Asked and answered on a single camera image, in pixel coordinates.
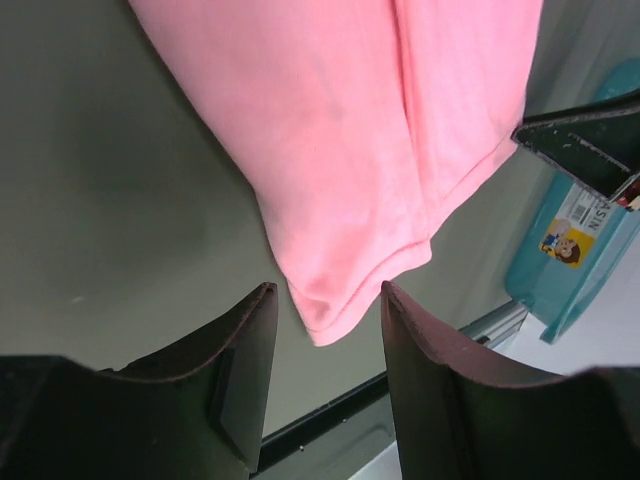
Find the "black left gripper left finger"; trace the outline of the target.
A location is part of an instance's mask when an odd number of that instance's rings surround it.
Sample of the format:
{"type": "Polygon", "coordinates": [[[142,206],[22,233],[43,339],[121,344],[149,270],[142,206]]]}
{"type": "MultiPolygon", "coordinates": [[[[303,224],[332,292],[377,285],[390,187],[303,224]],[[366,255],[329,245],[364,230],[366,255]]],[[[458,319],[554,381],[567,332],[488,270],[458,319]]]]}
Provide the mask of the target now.
{"type": "Polygon", "coordinates": [[[5,479],[246,479],[258,467],[278,322],[259,285],[120,370],[1,360],[5,479]]]}

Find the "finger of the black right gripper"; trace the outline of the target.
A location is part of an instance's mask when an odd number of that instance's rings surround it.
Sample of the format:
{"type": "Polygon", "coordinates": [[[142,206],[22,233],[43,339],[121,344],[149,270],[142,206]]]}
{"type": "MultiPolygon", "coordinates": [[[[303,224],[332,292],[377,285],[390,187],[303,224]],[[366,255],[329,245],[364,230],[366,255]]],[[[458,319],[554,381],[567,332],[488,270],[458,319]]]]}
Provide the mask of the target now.
{"type": "Polygon", "coordinates": [[[512,140],[590,193],[616,200],[639,180],[639,94],[526,117],[512,140]]]}

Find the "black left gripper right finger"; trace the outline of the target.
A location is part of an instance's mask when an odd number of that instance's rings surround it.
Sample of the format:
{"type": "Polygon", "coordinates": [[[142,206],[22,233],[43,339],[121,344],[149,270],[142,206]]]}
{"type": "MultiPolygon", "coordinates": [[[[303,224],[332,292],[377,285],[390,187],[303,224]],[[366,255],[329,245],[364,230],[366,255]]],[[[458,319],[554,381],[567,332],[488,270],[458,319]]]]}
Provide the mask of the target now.
{"type": "Polygon", "coordinates": [[[406,479],[635,479],[639,371],[556,375],[438,320],[391,282],[381,324],[406,479]]]}

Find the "pink t-shirt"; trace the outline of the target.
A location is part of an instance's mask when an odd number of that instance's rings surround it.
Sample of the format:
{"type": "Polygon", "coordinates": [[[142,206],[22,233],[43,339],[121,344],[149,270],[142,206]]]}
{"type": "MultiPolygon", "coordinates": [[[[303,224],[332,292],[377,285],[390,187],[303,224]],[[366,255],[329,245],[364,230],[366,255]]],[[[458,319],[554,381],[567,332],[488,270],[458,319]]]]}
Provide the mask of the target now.
{"type": "Polygon", "coordinates": [[[253,187],[314,345],[426,264],[514,153],[538,1],[135,1],[253,187]]]}

